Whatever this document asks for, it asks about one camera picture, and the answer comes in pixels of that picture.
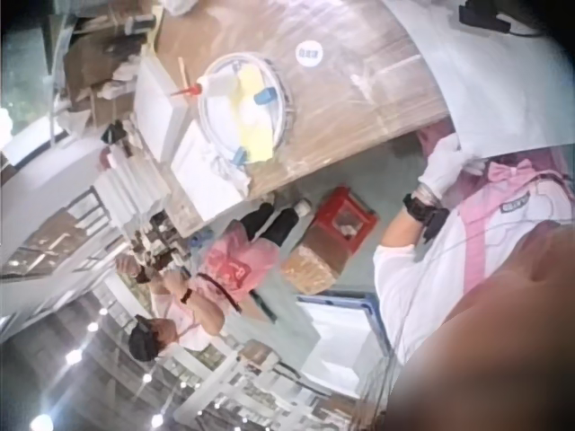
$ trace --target white sticker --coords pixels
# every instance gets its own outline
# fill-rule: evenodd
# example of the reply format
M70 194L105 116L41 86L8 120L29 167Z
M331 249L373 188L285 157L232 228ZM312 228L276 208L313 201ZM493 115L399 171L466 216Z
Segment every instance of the white sticker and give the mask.
M304 67L316 67L322 62L323 48L320 42L306 40L297 45L296 58Z

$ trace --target pink bow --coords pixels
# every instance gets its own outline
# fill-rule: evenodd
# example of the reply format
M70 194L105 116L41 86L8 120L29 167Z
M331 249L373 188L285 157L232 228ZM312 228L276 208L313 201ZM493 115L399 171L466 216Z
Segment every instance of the pink bow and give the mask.
M522 160L517 167L491 162L489 163L487 178L490 182L501 182L533 173L535 173L535 170L528 159Z

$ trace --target wooden counter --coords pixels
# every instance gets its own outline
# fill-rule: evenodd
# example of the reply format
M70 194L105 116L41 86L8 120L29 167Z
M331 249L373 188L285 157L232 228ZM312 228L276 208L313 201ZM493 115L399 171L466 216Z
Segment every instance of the wooden counter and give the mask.
M323 46L317 67L296 60L305 40ZM448 115L425 61L380 0L200 0L182 17L166 13L156 41L178 85L178 57L194 79L237 51L270 59L295 109L288 141L248 169L251 198ZM173 175L166 178L174 189L168 214L189 235L202 222Z

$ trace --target white shirt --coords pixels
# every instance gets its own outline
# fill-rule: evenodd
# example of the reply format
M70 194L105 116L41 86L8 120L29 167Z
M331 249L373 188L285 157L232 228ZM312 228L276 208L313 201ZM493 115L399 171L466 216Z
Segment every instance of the white shirt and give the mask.
M180 346L189 350L201 351L209 345L212 336L196 323L192 310L183 307L173 295L151 294L152 311L156 317L171 319L176 324L176 331L180 336Z
M513 211L498 209L486 223L485 276L490 276L521 237L543 220L568 223L571 202L552 180L529 184L509 201L527 203ZM382 320L398 359L404 364L443 323L464 291L465 230L457 209L451 211L423 259L416 262L412 245L377 247L374 256L376 291Z

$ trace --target black pants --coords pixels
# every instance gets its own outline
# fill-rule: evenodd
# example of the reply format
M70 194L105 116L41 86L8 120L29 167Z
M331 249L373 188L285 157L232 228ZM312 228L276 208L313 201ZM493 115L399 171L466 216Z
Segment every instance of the black pants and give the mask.
M255 234L266 224L273 212L273 205L268 202L264 202L260 205L259 209L246 215L242 220L240 220L243 227L245 227L249 241L253 240ZM266 232L260 235L260 238L266 238L281 247L281 244L284 243L298 221L299 217L294 208L286 208L279 213L276 219L271 223L270 227L266 229Z

